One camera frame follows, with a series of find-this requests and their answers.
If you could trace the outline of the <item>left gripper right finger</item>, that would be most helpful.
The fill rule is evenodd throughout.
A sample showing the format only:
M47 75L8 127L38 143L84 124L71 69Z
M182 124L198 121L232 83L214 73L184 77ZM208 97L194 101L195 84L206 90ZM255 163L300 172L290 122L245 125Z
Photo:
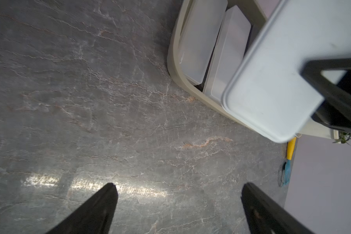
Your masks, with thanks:
M311 234L255 184L244 184L241 201L252 234Z

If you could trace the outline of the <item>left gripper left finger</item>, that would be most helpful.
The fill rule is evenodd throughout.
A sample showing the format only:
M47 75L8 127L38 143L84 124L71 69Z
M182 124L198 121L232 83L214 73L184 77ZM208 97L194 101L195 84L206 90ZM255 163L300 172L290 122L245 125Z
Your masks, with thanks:
M107 183L49 234L108 234L118 202L118 191Z

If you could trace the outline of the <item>grey-green plastic storage box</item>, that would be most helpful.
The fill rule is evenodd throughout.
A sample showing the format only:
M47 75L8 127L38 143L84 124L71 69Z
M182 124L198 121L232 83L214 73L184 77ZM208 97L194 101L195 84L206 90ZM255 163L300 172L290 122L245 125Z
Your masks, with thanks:
M251 23L257 25L259 28L263 27L264 23L267 20L267 17L265 16L257 1L228 1L229 7L234 5L242 9L243 14L245 14L245 16L248 17ZM247 127L247 125L245 125L244 123L227 113L219 104L214 102L211 98L207 97L202 91L200 91L193 84L191 84L181 70L181 67L178 62L178 60L180 59L180 57L178 56L178 47L184 24L187 21L190 9L192 8L193 1L183 1L172 32L172 37L167 55L167 69L171 76L171 79L184 91L186 91L191 96L195 97L197 100L201 101L217 113L227 117L228 119L242 126ZM311 119L308 120L306 124L302 127L302 129L299 130L297 133L315 137L323 137L333 140L339 139L339 131L325 127Z

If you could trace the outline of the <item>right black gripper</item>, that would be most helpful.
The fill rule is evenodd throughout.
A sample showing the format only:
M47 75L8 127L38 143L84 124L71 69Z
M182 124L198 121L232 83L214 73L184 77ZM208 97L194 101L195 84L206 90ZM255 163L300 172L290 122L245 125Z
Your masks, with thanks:
M342 70L342 84L333 84L322 71ZM351 58L310 60L301 71L324 100L314 111L312 120L325 127L351 134Z

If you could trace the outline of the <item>pale white pencil case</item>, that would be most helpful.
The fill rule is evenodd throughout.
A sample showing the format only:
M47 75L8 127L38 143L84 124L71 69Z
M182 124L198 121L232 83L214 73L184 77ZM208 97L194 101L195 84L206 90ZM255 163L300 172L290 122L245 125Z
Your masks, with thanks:
M276 143L300 132L323 97L301 77L309 60L351 57L351 1L281 1L222 97L224 110Z

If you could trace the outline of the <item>frosted white pencil case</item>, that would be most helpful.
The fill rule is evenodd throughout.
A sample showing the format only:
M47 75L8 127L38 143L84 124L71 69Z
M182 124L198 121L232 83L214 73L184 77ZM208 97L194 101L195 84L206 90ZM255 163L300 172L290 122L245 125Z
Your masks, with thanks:
M193 85L203 83L227 1L193 1L180 35L179 65Z
M203 88L203 93L218 105L243 61L250 31L251 24L238 6L225 12Z

